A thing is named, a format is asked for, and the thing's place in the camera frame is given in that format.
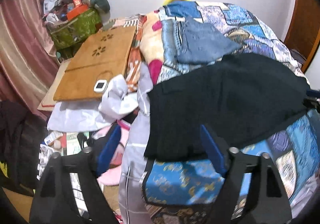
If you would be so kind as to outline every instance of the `wooden door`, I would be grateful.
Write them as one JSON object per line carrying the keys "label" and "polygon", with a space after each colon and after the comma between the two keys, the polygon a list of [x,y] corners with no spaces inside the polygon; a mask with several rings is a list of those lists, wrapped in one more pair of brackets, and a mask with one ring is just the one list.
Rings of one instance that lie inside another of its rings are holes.
{"label": "wooden door", "polygon": [[284,40],[289,49],[296,49],[307,58],[305,71],[320,41],[320,4],[317,0],[296,0],[291,24]]}

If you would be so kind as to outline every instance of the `dark clothes pile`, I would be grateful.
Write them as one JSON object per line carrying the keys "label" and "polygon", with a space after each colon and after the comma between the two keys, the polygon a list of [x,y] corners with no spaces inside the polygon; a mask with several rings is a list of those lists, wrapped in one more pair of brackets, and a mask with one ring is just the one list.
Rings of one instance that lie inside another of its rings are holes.
{"label": "dark clothes pile", "polygon": [[308,109],[310,87],[280,62],[259,54],[231,54],[155,85],[145,157],[159,161],[205,158],[199,138],[207,123],[230,147],[244,148],[286,129]]}
{"label": "dark clothes pile", "polygon": [[47,133],[45,121],[20,104],[0,102],[0,161],[16,185],[36,188],[40,143]]}

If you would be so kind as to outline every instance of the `lavender cloth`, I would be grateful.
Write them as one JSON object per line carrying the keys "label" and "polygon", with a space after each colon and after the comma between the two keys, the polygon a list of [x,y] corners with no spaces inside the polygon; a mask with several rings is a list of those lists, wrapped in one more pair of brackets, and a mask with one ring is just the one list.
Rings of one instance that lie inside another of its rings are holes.
{"label": "lavender cloth", "polygon": [[199,23],[186,18],[181,23],[181,50],[177,60],[184,64],[208,64],[241,48],[226,38],[211,23]]}

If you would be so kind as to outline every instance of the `curtain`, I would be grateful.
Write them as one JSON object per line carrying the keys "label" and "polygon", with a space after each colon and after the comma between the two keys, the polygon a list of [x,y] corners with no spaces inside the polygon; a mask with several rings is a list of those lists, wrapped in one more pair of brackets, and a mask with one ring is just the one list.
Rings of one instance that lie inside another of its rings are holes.
{"label": "curtain", "polygon": [[0,100],[19,102],[38,115],[58,71],[42,22],[43,1],[0,0]]}

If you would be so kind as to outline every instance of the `white garment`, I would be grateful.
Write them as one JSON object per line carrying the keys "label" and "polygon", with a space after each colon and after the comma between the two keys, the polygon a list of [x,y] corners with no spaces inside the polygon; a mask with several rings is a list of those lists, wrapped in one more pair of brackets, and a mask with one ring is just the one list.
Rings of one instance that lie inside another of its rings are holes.
{"label": "white garment", "polygon": [[96,131],[138,107],[136,94],[129,94],[122,75],[112,78],[101,101],[58,102],[49,118],[48,130],[60,132]]}
{"label": "white garment", "polygon": [[142,200],[139,185],[147,163],[143,156],[150,134],[150,103],[147,92],[152,88],[149,70],[143,63],[138,82],[139,113],[131,125],[121,164],[119,208],[124,224],[153,223]]}

